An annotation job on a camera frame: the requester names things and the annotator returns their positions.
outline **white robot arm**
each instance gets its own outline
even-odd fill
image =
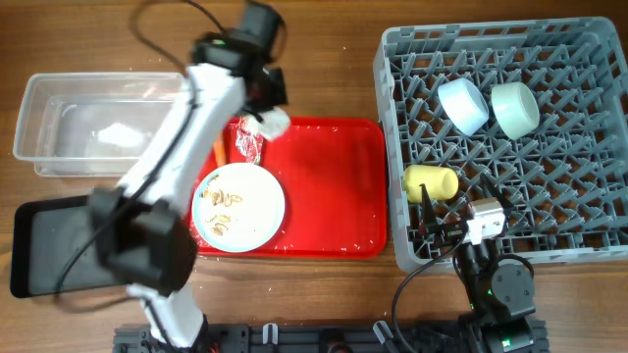
[[[287,103],[281,70],[265,69],[281,25],[272,8],[248,2],[239,28],[199,39],[192,53],[196,65],[188,68],[193,84],[183,87],[146,152],[118,187],[94,189],[89,199],[92,226],[106,228],[96,239],[100,264],[130,283],[127,294],[141,300],[153,337],[176,349],[208,348],[203,334],[207,322],[187,283],[196,244],[182,218],[213,141],[240,111],[250,112],[266,134],[279,135],[289,124],[288,116],[275,109]],[[154,181],[109,227],[153,171],[158,171]]]

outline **wooden table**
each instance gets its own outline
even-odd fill
[[[0,1],[0,351],[108,352],[114,328],[144,323],[137,303],[91,315],[65,315],[44,300],[9,292],[13,215],[26,201],[83,194],[113,179],[41,178],[12,155],[20,103],[35,73],[171,71],[127,30],[131,0]],[[241,1],[205,1],[235,25]],[[607,16],[628,38],[622,1],[276,1],[288,23],[284,68],[293,115],[377,119],[372,61],[391,26]],[[193,9],[164,5],[142,22],[181,58],[212,25]],[[553,352],[628,350],[628,263],[538,268],[538,317]],[[373,323],[390,316],[405,276],[393,243],[371,261],[199,259],[194,295],[212,323]],[[407,288],[400,316],[454,319],[468,309],[453,275],[421,277]]]

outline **white cup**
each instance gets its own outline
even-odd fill
[[[532,132],[539,125],[539,106],[528,86],[521,82],[498,84],[491,91],[491,104],[499,127],[510,139]]]
[[[459,78],[439,86],[439,99],[451,122],[470,136],[489,119],[489,107],[470,80]]]

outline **red tray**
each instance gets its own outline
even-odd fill
[[[236,122],[223,133],[229,163],[244,162],[236,149]],[[188,218],[198,253],[366,259],[386,244],[386,157],[379,126],[364,119],[292,118],[275,141],[264,142],[260,166],[277,178],[286,214],[277,233],[246,253],[227,253],[203,240]],[[216,169],[213,152],[195,182]]]

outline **dish rack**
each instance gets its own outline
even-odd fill
[[[628,258],[628,68],[614,25],[578,18],[386,30],[373,62],[389,166],[397,264],[410,272],[441,254],[418,234],[421,207],[402,188],[412,164],[456,171],[459,190],[433,201],[439,222],[482,198],[486,174],[515,205],[497,251],[532,263]],[[446,117],[437,88],[465,77],[491,106],[491,88],[522,81],[541,111],[539,127],[510,140],[491,110],[465,136]],[[433,271],[451,269],[443,260]]]

